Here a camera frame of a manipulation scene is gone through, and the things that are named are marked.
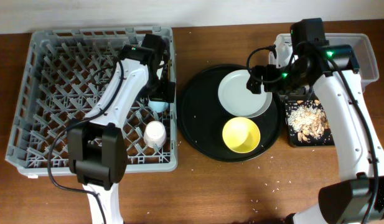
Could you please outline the blue plastic cup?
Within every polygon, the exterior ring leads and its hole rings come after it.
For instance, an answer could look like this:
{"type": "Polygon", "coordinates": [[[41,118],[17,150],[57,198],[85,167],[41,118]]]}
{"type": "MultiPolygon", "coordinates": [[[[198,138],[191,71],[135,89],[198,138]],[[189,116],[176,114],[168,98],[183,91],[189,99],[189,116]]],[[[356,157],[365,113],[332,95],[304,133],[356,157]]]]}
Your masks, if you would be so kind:
{"type": "Polygon", "coordinates": [[[151,111],[156,113],[162,113],[164,111],[165,106],[169,107],[169,103],[164,101],[151,101],[148,102],[148,107],[151,109],[151,111]]]}

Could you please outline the brown food scraps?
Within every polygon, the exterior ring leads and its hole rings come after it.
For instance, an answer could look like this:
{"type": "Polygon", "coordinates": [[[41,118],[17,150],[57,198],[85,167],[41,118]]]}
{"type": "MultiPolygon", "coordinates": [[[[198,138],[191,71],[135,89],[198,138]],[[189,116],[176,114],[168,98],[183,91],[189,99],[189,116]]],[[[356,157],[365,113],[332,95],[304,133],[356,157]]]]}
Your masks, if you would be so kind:
{"type": "Polygon", "coordinates": [[[291,136],[297,138],[298,143],[311,143],[320,140],[330,129],[327,116],[319,100],[297,100],[286,103],[286,123],[291,136]]]}

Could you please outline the pink plastic cup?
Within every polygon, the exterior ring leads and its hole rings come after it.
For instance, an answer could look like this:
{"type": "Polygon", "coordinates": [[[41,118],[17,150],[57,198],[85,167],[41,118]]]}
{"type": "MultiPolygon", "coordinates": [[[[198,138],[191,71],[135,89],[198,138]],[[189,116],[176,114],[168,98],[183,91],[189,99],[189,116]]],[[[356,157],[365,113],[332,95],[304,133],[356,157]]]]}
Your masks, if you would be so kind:
{"type": "Polygon", "coordinates": [[[160,121],[151,121],[147,124],[143,135],[147,147],[153,148],[156,145],[160,148],[165,145],[166,139],[166,129],[160,121]]]}

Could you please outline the white round plate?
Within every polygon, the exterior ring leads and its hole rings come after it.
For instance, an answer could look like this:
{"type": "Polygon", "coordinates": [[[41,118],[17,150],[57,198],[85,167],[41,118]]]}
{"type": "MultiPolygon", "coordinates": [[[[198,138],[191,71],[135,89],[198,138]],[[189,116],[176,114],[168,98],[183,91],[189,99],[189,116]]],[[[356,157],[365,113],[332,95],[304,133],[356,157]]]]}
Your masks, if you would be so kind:
{"type": "Polygon", "coordinates": [[[236,70],[226,75],[218,87],[218,99],[222,107],[238,117],[254,118],[263,114],[270,106],[273,95],[261,88],[260,94],[247,89],[250,74],[247,70],[236,70]]]}

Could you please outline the yellow bowl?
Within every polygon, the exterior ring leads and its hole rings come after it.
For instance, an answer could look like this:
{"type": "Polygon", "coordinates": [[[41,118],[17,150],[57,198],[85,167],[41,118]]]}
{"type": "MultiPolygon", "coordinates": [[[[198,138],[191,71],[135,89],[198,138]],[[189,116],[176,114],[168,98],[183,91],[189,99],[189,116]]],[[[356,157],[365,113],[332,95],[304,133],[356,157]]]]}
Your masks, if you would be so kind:
{"type": "Polygon", "coordinates": [[[222,139],[229,150],[238,154],[247,154],[259,145],[261,132],[251,119],[235,117],[223,126],[222,139]]]}

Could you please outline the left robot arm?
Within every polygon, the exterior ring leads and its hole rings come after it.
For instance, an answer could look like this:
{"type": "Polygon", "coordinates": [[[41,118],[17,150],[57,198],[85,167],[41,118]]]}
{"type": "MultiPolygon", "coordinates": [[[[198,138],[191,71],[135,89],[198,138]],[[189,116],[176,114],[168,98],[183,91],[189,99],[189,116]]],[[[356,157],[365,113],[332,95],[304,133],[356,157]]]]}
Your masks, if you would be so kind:
{"type": "Polygon", "coordinates": [[[147,34],[140,46],[124,45],[111,80],[98,103],[67,129],[70,172],[88,195],[93,223],[122,223],[118,184],[128,156],[122,135],[134,101],[173,103],[176,84],[169,81],[169,44],[147,34]]]}

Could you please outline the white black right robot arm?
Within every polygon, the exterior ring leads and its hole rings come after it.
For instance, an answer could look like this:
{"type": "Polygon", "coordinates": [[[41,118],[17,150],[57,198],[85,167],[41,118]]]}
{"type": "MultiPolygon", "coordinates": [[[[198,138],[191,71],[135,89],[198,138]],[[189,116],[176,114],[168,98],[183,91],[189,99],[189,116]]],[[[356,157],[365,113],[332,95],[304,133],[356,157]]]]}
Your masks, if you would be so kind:
{"type": "Polygon", "coordinates": [[[367,223],[384,220],[384,149],[368,113],[360,67],[349,45],[330,45],[320,18],[290,28],[285,65],[248,67],[254,94],[288,94],[309,86],[327,116],[337,150],[340,182],[323,187],[318,202],[286,223],[367,223]]]}

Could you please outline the grey dishwasher rack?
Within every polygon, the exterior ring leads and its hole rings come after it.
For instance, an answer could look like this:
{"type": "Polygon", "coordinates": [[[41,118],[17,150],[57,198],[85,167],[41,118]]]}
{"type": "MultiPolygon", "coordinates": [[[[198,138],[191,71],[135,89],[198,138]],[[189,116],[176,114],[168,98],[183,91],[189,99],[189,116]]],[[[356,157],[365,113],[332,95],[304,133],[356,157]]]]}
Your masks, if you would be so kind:
{"type": "Polygon", "coordinates": [[[32,34],[6,160],[28,178],[69,175],[66,137],[60,132],[100,99],[113,59],[124,45],[140,45],[147,33],[169,44],[171,81],[176,80],[170,27],[43,30],[32,34]]]}

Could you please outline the clear plastic bin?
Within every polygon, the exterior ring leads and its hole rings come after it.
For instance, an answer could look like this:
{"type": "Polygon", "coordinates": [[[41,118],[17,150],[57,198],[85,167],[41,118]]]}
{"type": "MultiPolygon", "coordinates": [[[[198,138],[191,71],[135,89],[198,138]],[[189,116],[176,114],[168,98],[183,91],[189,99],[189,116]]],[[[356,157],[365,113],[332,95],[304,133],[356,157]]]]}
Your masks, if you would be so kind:
{"type": "MultiPolygon", "coordinates": [[[[326,33],[326,39],[330,45],[350,45],[360,66],[361,86],[365,91],[367,85],[376,82],[379,79],[377,60],[370,43],[365,34],[356,33],[326,33]]],[[[291,34],[279,34],[274,42],[276,54],[269,53],[269,64],[277,67],[284,67],[288,64],[291,52],[291,34]]]]}

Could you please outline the rectangular black tray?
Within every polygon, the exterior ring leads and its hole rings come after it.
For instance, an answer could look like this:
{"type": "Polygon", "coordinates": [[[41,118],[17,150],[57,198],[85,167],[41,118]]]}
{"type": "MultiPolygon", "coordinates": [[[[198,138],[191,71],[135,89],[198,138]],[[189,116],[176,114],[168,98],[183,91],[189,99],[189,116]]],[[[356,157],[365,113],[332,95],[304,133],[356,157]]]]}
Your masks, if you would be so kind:
{"type": "Polygon", "coordinates": [[[312,94],[291,95],[284,101],[289,144],[292,147],[334,146],[321,101],[312,94]]]}

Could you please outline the round black tray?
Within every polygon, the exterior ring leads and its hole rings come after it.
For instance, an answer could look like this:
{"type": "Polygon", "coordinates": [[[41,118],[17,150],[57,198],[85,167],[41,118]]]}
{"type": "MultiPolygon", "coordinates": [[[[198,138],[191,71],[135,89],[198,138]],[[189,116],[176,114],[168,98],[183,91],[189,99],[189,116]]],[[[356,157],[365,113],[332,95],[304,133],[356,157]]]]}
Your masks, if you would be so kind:
{"type": "Polygon", "coordinates": [[[279,95],[274,95],[269,108],[262,115],[251,119],[260,129],[259,145],[245,154],[233,152],[226,147],[222,130],[234,115],[223,109],[217,91],[225,75],[243,68],[236,64],[206,68],[191,78],[177,96],[177,124],[183,137],[196,150],[217,161],[241,162],[254,159],[276,142],[283,128],[283,102],[279,95]]]}

